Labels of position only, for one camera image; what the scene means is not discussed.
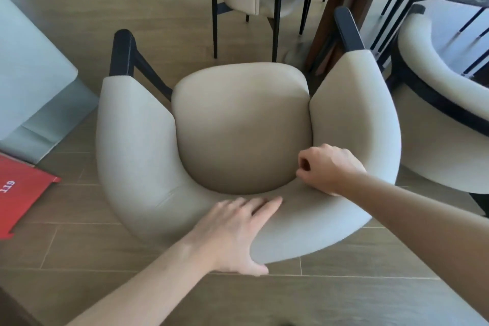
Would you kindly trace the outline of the person's left hand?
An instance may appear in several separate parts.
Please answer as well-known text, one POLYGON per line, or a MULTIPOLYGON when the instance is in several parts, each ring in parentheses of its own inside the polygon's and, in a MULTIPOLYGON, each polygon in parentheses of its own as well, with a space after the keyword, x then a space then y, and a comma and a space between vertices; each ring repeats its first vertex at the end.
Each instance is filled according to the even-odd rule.
POLYGON ((239 273, 239 260, 252 258, 250 250, 253 241, 283 202, 282 197, 269 199, 250 219, 242 219, 241 205, 246 200, 243 197, 231 200, 219 213, 212 213, 211 208, 179 241, 197 259, 204 273, 239 273))

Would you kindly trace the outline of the person's right hand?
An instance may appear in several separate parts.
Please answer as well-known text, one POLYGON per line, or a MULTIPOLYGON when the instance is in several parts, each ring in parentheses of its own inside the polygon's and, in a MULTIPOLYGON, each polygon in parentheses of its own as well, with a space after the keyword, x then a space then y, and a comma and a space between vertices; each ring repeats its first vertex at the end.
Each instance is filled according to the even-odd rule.
POLYGON ((329 195, 341 195, 343 188, 349 186, 358 175, 365 174, 366 169, 350 150, 322 145, 325 145, 325 185, 316 189, 329 195))

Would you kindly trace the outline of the person's left forearm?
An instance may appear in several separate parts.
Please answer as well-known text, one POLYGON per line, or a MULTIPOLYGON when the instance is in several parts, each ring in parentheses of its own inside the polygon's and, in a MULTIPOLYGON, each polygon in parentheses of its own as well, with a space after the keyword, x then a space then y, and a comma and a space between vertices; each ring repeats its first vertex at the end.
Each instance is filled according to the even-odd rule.
POLYGON ((208 243, 179 242, 66 326, 160 326, 214 264, 208 243))

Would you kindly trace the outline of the person's right forearm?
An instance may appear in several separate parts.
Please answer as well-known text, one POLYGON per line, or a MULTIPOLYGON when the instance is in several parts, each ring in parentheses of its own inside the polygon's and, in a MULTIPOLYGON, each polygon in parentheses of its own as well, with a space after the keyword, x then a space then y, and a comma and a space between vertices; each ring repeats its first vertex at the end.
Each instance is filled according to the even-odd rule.
POLYGON ((337 192, 394 234, 489 322, 489 218, 349 173, 337 192))

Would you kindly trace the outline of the red cardboard box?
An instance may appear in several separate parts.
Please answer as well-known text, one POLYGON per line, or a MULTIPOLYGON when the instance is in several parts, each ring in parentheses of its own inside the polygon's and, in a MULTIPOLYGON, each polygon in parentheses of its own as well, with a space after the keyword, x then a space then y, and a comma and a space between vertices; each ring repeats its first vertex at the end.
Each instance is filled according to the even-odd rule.
POLYGON ((0 153, 0 241, 12 230, 47 188, 60 177, 0 153))

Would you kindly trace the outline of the white cabinet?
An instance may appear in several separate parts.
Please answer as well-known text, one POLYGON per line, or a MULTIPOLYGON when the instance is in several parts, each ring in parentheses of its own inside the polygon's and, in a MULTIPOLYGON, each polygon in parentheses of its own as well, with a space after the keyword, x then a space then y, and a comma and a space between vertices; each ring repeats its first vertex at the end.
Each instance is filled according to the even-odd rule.
POLYGON ((0 152, 38 164, 98 102, 58 48, 0 0, 0 152))

